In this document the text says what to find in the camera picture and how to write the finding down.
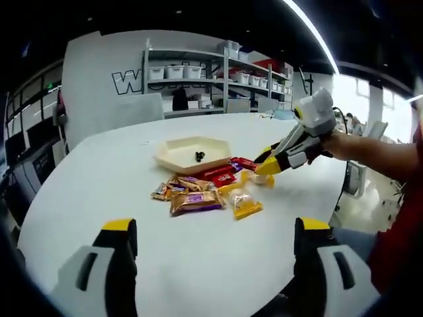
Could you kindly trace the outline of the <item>person's right hand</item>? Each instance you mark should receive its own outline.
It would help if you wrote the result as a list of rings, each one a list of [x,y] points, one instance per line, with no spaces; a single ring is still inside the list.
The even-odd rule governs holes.
[[[348,134],[334,130],[323,139],[321,145],[323,151],[330,153],[334,158],[348,160],[348,142]]]

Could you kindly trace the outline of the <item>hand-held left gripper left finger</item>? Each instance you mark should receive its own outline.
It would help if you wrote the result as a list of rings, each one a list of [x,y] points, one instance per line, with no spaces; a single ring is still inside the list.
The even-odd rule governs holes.
[[[66,316],[137,316],[136,258],[136,220],[109,221],[60,267],[51,299]]]

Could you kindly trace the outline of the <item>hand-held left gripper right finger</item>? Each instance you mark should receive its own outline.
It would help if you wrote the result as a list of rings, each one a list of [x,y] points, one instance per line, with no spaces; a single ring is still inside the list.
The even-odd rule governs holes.
[[[293,253],[297,316],[363,316],[380,297],[367,264],[327,223],[296,218]]]

